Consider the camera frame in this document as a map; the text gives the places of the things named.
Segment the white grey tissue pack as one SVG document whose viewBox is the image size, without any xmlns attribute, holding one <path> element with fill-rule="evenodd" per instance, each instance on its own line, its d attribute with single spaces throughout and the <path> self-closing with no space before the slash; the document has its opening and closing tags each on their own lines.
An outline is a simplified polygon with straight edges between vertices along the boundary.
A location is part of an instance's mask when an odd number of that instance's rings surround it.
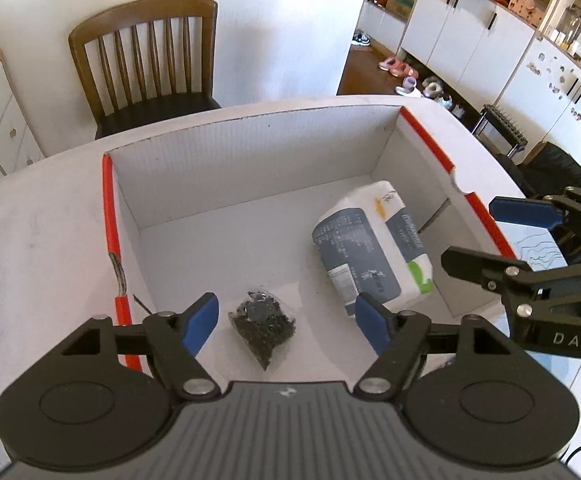
<svg viewBox="0 0 581 480">
<path fill-rule="evenodd" d="M 431 260 L 391 182 L 348 193 L 320 218 L 311 238 L 349 316 L 362 292 L 398 312 L 434 288 Z"/>
</svg>

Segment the clear bag of black screws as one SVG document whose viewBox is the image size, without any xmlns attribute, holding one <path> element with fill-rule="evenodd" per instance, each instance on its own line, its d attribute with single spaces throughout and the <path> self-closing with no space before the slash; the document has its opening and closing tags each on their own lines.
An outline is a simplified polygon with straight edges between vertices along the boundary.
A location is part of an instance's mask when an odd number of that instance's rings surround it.
<svg viewBox="0 0 581 480">
<path fill-rule="evenodd" d="M 263 370 L 270 366 L 275 349 L 296 332 L 295 318 L 263 289 L 248 290 L 246 299 L 228 314 L 228 319 Z"/>
</svg>

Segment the black chair with jacket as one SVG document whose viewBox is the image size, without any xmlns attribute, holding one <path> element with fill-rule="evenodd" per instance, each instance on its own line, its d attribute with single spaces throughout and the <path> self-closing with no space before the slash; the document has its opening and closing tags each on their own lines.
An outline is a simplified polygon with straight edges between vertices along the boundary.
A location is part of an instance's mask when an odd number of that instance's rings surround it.
<svg viewBox="0 0 581 480">
<path fill-rule="evenodd" d="M 527 198 L 562 195 L 570 186 L 581 188 L 581 166 L 551 142 L 537 144 L 519 164 L 503 154 L 495 159 Z"/>
</svg>

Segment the white refrigerator with magnets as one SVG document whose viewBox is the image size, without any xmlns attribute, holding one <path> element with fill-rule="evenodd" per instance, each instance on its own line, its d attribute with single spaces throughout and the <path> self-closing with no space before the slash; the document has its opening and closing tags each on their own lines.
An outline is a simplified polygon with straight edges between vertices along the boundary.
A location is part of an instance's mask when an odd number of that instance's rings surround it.
<svg viewBox="0 0 581 480">
<path fill-rule="evenodd" d="M 581 155 L 581 67 L 551 41 L 531 42 L 497 107 L 527 140 L 517 162 L 546 138 Z"/>
</svg>

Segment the white tall cabinet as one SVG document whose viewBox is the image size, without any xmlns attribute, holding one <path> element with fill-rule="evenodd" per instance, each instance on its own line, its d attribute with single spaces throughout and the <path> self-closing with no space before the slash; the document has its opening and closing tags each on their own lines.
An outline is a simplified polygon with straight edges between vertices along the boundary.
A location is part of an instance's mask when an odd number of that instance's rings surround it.
<svg viewBox="0 0 581 480">
<path fill-rule="evenodd" d="M 496 101 L 533 36 L 492 0 L 415 0 L 400 49 L 481 108 Z"/>
</svg>

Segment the pink slippers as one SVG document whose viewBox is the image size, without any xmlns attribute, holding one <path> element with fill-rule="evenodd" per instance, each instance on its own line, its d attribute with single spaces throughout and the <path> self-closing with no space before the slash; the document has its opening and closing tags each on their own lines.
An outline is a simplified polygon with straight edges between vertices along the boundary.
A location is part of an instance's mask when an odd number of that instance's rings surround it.
<svg viewBox="0 0 581 480">
<path fill-rule="evenodd" d="M 379 62 L 377 67 L 395 78 L 417 78 L 419 76 L 419 72 L 414 67 L 394 56 L 385 58 L 384 61 Z"/>
</svg>

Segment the red white cardboard box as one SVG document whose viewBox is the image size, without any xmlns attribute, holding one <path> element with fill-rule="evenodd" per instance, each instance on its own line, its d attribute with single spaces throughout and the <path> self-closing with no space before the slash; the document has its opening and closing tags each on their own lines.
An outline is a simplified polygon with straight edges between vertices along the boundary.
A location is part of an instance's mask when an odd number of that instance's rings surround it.
<svg viewBox="0 0 581 480">
<path fill-rule="evenodd" d="M 411 100 L 225 108 L 131 133 L 103 158 L 107 249 L 118 323 L 176 311 L 205 292 L 223 310 L 251 287 L 273 292 L 297 332 L 259 370 L 221 318 L 202 357 L 222 380 L 352 380 L 373 351 L 345 312 L 312 242 L 356 188 L 390 183 L 437 262 L 451 245 L 511 256 L 490 217 L 517 188 L 459 122 Z"/>
</svg>

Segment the brown wooden chair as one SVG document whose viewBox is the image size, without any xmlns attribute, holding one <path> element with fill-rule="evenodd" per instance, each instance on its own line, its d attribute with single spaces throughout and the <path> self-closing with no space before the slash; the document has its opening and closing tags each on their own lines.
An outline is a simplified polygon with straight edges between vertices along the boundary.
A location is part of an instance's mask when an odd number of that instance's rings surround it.
<svg viewBox="0 0 581 480">
<path fill-rule="evenodd" d="M 217 110 L 213 97 L 218 3 L 135 0 L 68 36 L 97 139 Z"/>
</svg>

